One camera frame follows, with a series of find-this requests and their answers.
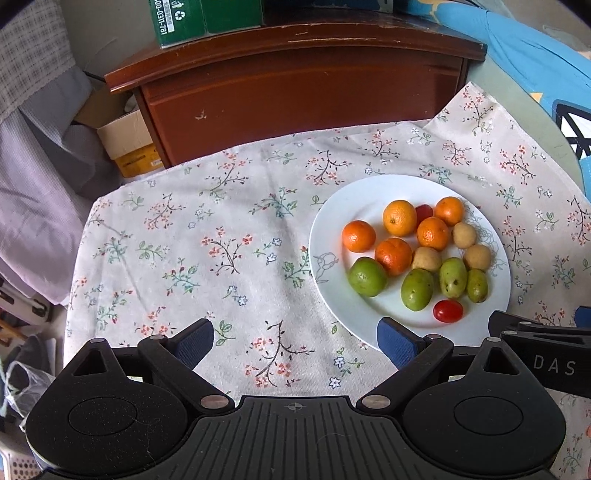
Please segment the red cherry tomato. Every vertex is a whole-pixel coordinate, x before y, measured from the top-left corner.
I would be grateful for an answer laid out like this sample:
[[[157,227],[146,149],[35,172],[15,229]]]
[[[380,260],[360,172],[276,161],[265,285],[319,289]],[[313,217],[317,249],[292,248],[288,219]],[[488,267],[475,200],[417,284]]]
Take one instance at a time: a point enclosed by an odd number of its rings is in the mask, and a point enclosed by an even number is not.
[[[421,223],[432,217],[434,214],[433,208],[428,204],[420,205],[416,208],[417,223],[416,227],[419,227]]]
[[[435,304],[432,313],[433,317],[439,322],[452,324],[464,317],[464,307],[457,300],[441,300]]]

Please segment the green jujube fruit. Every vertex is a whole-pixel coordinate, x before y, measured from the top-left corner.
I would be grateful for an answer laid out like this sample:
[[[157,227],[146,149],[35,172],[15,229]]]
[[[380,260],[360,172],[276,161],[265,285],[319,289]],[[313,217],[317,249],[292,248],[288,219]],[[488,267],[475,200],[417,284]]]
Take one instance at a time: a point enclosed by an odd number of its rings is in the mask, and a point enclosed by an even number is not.
[[[468,271],[466,293],[473,303],[484,302],[489,293],[488,278],[484,271],[471,269]]]
[[[439,271],[440,288],[448,299],[459,299],[466,290],[468,271],[461,258],[446,259]]]
[[[360,257],[356,259],[348,273],[349,285],[363,297],[375,297],[382,293],[388,284],[388,274],[375,259]]]
[[[435,277],[425,269],[410,271],[401,286],[401,300],[406,308],[421,311],[426,308],[434,294]]]

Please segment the brown longan fruit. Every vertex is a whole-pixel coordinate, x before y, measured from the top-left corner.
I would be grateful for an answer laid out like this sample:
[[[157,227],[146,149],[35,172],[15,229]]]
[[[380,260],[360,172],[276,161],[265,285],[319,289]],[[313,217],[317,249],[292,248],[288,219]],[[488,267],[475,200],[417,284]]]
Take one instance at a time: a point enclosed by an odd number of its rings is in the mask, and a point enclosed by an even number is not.
[[[469,269],[487,271],[492,263],[492,253],[486,245],[474,244],[465,250],[463,260]]]
[[[438,250],[432,247],[420,246],[414,252],[411,267],[413,269],[437,272],[441,268],[442,263],[442,256]]]
[[[475,245],[478,238],[476,229],[465,222],[459,222],[453,227],[452,237],[454,244],[462,250]]]

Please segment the orange tangerine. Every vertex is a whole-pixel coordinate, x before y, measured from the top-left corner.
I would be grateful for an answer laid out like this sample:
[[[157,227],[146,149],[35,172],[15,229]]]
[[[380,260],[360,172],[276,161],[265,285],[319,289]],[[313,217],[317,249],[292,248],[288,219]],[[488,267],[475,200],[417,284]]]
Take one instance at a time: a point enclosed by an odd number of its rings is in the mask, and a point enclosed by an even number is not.
[[[464,219],[464,203],[457,197],[445,197],[441,199],[434,209],[434,216],[453,227]]]
[[[342,228],[342,245],[351,252],[367,252],[374,247],[376,240],[375,229],[366,221],[354,220]]]
[[[389,234],[407,237],[417,228],[417,212],[407,200],[394,200],[383,212],[383,225]]]
[[[405,240],[388,238],[380,242],[375,249],[375,259],[389,276],[405,273],[413,261],[413,249]]]
[[[442,219],[432,216],[418,225],[416,237],[420,246],[443,251],[448,247],[450,232],[448,225]]]

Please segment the white ceramic plate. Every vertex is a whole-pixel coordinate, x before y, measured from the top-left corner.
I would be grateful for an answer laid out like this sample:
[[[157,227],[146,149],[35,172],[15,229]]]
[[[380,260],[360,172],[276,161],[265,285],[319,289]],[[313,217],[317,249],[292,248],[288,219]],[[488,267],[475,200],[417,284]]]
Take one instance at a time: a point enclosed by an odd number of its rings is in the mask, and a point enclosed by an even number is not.
[[[312,223],[314,279],[353,336],[378,344],[391,317],[419,336],[477,346],[511,296],[508,258],[479,208],[448,187],[406,175],[343,187]]]

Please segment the checkered grey bed sheet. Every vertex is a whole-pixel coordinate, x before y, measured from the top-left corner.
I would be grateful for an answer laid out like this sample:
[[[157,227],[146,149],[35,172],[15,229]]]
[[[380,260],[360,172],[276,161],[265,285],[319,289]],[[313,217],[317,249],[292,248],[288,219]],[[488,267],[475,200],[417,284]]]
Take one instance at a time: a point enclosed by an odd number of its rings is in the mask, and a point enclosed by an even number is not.
[[[1,274],[25,295],[66,301],[92,202],[118,175],[74,121],[92,92],[61,7],[33,1],[1,28]]]

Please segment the open cardboard box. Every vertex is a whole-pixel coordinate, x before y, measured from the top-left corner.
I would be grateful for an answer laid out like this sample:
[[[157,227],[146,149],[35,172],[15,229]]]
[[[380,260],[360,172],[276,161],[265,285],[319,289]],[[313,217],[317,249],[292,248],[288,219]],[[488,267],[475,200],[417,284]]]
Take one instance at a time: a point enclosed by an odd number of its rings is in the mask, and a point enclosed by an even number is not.
[[[74,120],[96,131],[125,182],[164,168],[133,94],[93,91]]]

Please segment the blue plush pillow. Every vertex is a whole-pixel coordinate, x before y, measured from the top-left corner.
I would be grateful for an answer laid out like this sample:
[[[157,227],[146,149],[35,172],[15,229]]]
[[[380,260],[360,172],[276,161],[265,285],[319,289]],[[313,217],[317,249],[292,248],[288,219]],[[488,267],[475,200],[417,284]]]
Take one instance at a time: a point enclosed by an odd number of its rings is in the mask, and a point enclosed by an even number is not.
[[[590,193],[589,58],[480,1],[408,1],[403,10],[485,44],[492,60],[557,125]]]

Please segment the dark wooden cabinet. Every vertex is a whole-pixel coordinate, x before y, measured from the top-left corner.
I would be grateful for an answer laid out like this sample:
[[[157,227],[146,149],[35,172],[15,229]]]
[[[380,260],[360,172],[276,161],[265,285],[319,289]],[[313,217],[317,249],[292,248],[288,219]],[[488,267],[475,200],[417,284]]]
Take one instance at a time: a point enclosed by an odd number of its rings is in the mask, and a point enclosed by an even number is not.
[[[310,7],[150,47],[105,80],[133,93],[170,167],[297,132],[432,118],[485,56],[482,42],[427,20]]]

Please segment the green milk carton box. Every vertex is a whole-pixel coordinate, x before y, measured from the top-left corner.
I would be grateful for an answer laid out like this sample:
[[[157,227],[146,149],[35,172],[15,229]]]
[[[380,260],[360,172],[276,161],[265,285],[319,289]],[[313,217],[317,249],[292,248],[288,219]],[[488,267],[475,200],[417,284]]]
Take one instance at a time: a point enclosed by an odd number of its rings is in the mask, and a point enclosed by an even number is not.
[[[162,49],[263,25],[259,0],[151,0],[149,8]]]

